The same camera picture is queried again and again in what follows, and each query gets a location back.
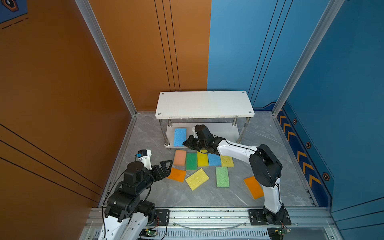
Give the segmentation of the pale yellow sponge row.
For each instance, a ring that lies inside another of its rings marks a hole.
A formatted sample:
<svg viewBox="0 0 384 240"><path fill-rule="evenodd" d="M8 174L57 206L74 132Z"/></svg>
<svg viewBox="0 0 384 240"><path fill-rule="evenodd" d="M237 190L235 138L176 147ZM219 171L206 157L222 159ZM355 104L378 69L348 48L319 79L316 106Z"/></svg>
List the pale yellow sponge row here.
<svg viewBox="0 0 384 240"><path fill-rule="evenodd" d="M234 167L234 161L232 157L229 156L220 156L221 159L221 166L226 168L233 168Z"/></svg>

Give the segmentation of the light green sponge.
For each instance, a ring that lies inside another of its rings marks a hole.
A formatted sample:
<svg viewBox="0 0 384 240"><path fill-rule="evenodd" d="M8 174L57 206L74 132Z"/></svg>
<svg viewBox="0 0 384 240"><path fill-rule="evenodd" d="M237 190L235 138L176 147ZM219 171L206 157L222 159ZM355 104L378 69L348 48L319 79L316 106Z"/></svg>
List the light green sponge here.
<svg viewBox="0 0 384 240"><path fill-rule="evenodd" d="M227 167L216 167L216 182L218 188L229 188L229 172Z"/></svg>

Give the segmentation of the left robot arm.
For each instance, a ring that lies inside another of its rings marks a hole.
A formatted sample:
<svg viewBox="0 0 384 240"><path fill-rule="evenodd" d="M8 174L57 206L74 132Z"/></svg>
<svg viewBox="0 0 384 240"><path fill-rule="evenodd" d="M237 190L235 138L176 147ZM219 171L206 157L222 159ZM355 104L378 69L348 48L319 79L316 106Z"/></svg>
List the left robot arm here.
<svg viewBox="0 0 384 240"><path fill-rule="evenodd" d="M123 180L107 198L107 206L102 209L103 226L99 240L162 240L168 233L169 210L156 210L154 203L147 198L140 199L152 184L171 174L173 161L160 162L149 170L144 163L135 161L128 164L123 172Z"/></svg>

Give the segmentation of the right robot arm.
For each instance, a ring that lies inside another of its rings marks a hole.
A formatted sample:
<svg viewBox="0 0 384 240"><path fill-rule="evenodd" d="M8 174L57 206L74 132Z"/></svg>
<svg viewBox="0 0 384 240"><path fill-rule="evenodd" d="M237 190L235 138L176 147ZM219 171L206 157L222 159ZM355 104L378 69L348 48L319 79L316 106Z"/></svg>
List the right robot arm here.
<svg viewBox="0 0 384 240"><path fill-rule="evenodd" d="M194 151L206 150L210 154L232 157L251 166L256 181L262 186L264 208L262 221L268 225L292 224L289 213L281 199L280 181L283 165L264 144L250 147L233 143L213 135L207 126L196 125L196 136L190 135L183 146Z"/></svg>

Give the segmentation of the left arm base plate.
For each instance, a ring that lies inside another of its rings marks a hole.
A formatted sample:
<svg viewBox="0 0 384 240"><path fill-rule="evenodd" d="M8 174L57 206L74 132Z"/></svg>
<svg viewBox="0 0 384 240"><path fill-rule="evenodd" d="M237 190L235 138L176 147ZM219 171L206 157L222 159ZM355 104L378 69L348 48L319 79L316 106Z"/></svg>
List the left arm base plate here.
<svg viewBox="0 0 384 240"><path fill-rule="evenodd" d="M168 226L170 220L169 209L158 209L151 211L148 216L148 226Z"/></svg>

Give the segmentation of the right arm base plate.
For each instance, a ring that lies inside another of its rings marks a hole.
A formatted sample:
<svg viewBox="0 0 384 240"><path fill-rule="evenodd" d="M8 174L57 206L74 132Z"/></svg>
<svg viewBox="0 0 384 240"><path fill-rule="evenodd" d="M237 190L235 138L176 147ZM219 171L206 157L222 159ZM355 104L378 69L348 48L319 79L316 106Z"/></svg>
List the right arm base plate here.
<svg viewBox="0 0 384 240"><path fill-rule="evenodd" d="M267 209L250 209L248 214L252 226L290 226L292 224L289 213L284 207L281 207L277 213L272 213Z"/></svg>

